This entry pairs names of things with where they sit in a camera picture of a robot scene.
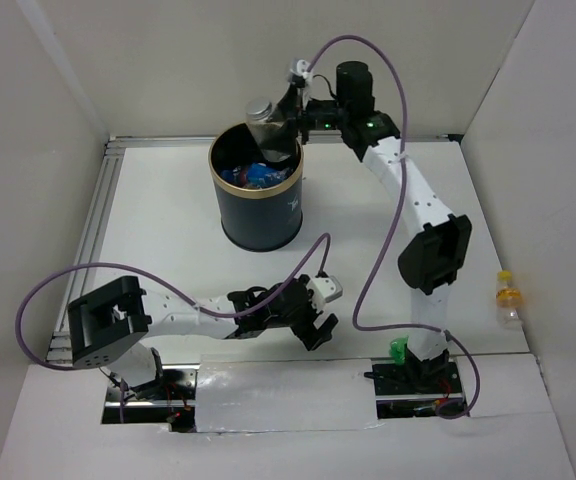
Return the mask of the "clear wide-mouth plastic jar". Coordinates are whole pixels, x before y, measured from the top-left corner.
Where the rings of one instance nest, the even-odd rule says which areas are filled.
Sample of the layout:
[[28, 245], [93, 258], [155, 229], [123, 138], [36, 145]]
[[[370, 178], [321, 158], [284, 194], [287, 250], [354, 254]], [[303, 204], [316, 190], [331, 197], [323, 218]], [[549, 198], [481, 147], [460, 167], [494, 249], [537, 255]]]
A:
[[266, 97], [248, 102], [245, 108], [246, 125], [267, 162], [288, 160], [294, 153], [286, 120], [280, 109]]

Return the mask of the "clear bottle blue label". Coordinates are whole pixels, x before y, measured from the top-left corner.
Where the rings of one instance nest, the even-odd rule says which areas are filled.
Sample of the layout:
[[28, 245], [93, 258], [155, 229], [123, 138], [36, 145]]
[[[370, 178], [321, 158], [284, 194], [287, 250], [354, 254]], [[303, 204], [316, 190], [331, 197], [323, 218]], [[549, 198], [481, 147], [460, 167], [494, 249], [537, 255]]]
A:
[[222, 170], [220, 177], [235, 187], [259, 190], [280, 185], [287, 180], [293, 172], [294, 170], [291, 167], [278, 170], [264, 163], [251, 163]]

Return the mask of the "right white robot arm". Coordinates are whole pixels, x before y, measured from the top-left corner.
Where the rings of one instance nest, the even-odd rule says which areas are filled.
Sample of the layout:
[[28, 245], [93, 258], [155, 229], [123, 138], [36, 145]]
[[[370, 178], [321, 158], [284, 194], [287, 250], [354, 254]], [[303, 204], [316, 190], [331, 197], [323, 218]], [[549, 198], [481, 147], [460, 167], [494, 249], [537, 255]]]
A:
[[404, 379], [416, 392], [428, 391], [448, 368], [447, 299], [467, 253], [472, 223], [439, 199], [405, 148], [404, 130], [376, 109], [373, 76], [359, 61], [336, 68], [330, 99], [310, 98], [312, 66], [295, 60], [288, 89], [265, 120], [259, 141], [271, 160], [283, 159], [313, 131], [336, 130], [396, 201], [394, 224], [403, 224], [408, 244], [397, 259], [411, 290], [411, 320], [403, 354]]

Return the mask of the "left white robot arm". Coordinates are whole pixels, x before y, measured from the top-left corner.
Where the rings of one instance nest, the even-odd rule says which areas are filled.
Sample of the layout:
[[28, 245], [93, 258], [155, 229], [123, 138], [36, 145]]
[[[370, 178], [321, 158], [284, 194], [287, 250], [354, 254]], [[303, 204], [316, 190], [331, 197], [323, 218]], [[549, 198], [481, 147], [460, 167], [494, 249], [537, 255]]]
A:
[[159, 352], [143, 339], [248, 340], [267, 330], [288, 329], [312, 351], [331, 340], [337, 317], [316, 321], [342, 294], [332, 276], [301, 275], [285, 287], [255, 286], [209, 298], [203, 312], [170, 294], [143, 289], [135, 276], [122, 276], [68, 305], [72, 366], [106, 368], [137, 397], [152, 399], [164, 390], [166, 376]]

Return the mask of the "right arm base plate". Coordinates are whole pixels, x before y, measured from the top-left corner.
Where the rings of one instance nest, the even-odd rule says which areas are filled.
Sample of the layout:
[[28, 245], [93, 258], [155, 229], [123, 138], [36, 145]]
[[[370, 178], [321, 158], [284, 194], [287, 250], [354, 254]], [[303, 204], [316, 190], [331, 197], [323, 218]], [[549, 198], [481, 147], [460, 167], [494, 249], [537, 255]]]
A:
[[423, 378], [394, 362], [373, 363], [363, 376], [373, 384], [379, 419], [428, 418], [437, 412], [452, 417], [467, 406], [457, 365], [451, 360]]

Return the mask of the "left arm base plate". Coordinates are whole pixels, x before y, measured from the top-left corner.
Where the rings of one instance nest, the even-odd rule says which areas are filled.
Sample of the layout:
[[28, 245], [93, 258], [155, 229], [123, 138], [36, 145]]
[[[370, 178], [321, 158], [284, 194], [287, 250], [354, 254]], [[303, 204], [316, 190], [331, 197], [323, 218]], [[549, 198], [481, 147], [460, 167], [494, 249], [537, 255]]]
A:
[[170, 432], [192, 433], [198, 368], [169, 365], [163, 369], [163, 383], [150, 393], [137, 394], [122, 385], [115, 373], [108, 379], [101, 423], [103, 425], [160, 425]]

